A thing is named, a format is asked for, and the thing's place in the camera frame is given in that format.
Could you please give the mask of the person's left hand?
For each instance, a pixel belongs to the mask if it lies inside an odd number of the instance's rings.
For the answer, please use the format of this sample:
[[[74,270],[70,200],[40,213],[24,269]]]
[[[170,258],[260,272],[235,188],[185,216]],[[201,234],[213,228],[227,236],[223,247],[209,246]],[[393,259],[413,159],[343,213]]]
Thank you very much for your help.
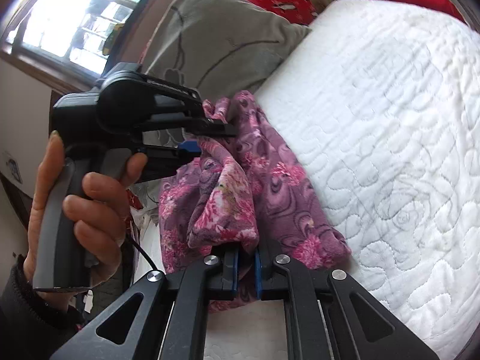
[[[74,222],[75,237],[98,260],[91,271],[93,287],[108,281],[120,266],[120,247],[125,241],[125,221],[130,214],[126,189],[139,179],[146,163],[147,157],[143,153],[133,155],[119,180],[90,172],[82,180],[86,197],[68,195],[64,198],[63,210]],[[59,133],[53,131],[37,170],[28,223],[28,253],[23,265],[28,282],[32,282],[37,267],[38,239],[47,199],[63,166],[64,145]]]

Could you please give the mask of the black sleeve forearm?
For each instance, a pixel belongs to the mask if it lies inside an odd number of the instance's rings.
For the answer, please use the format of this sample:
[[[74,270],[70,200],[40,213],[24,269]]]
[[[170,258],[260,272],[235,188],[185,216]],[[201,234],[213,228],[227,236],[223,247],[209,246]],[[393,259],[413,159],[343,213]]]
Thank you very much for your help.
[[[85,320],[77,309],[58,310],[33,291],[23,265],[18,256],[1,295],[1,358],[49,359]]]

